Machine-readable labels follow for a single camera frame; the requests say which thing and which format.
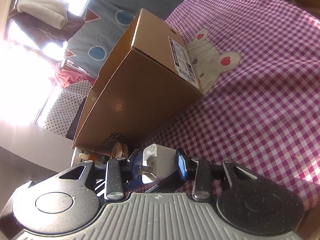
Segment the white power adapter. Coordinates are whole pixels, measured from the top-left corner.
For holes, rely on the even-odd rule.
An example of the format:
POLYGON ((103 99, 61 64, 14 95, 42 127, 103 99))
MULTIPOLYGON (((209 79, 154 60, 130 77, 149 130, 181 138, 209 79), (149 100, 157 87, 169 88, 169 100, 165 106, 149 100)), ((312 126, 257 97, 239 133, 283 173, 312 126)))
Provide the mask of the white power adapter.
POLYGON ((152 144, 143 150, 139 171, 143 184, 155 185, 176 171, 175 149, 152 144))

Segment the gold round tin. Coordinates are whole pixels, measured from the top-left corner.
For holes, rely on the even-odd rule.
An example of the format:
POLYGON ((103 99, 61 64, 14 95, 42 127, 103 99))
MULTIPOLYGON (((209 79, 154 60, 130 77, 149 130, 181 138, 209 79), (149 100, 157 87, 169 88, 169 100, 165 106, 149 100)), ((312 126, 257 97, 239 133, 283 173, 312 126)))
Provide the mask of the gold round tin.
POLYGON ((116 142, 111 150, 110 159, 129 157, 129 149, 127 144, 116 142))

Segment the brown cardboard box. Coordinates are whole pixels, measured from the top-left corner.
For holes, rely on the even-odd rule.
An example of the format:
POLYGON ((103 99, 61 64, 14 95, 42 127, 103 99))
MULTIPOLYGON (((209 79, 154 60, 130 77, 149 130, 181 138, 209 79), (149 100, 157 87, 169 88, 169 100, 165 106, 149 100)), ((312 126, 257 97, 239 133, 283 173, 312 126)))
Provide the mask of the brown cardboard box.
POLYGON ((181 35, 142 9, 89 91, 73 147, 108 153, 138 145, 202 96, 181 35))

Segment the polka dot cloth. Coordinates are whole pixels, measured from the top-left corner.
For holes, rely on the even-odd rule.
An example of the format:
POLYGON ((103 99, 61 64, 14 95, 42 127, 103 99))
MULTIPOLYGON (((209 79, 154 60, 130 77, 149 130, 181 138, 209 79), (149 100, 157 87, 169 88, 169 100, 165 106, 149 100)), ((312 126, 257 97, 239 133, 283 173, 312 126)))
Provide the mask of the polka dot cloth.
POLYGON ((53 100, 49 111, 39 126, 50 132, 67 137, 82 103, 85 102, 92 84, 88 80, 80 81, 63 88, 53 100))

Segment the pink hanging garment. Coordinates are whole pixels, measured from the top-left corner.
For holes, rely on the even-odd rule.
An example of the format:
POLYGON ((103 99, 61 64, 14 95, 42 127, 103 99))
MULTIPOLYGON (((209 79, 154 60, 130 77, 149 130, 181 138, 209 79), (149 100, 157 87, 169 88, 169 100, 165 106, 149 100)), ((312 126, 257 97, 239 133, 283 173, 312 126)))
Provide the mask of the pink hanging garment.
POLYGON ((70 67, 62 68, 61 63, 55 65, 54 73, 49 79, 52 85, 60 88, 66 88, 81 81, 89 81, 91 85, 95 83, 94 78, 70 67))

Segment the purple checkered tablecloth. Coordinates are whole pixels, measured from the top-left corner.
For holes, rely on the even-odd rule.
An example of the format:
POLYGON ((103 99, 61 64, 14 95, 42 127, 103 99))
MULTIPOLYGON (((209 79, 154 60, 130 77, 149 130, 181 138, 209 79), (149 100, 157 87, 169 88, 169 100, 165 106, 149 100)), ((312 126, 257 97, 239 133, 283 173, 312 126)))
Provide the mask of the purple checkered tablecloth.
POLYGON ((167 23, 240 62, 146 145, 235 161, 318 205, 319 20, 282 0, 184 0, 167 23))

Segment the blue patterned quilt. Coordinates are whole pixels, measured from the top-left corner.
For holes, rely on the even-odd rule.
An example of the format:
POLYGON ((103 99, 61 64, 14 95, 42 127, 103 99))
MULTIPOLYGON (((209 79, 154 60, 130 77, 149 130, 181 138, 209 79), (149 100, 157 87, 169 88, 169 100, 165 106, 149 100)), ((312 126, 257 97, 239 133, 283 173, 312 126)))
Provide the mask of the blue patterned quilt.
POLYGON ((140 9, 166 20, 184 0, 89 0, 84 25, 68 41, 65 57, 97 77, 109 53, 140 9))

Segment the dark hanging clothes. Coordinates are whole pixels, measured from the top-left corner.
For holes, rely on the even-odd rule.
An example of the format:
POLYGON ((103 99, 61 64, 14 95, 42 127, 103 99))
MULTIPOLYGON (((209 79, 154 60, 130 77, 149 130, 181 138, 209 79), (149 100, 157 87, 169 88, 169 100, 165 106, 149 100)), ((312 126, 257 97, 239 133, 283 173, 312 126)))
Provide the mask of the dark hanging clothes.
POLYGON ((62 46, 84 25, 85 21, 69 11, 65 0, 18 0, 8 18, 39 48, 53 42, 62 46))

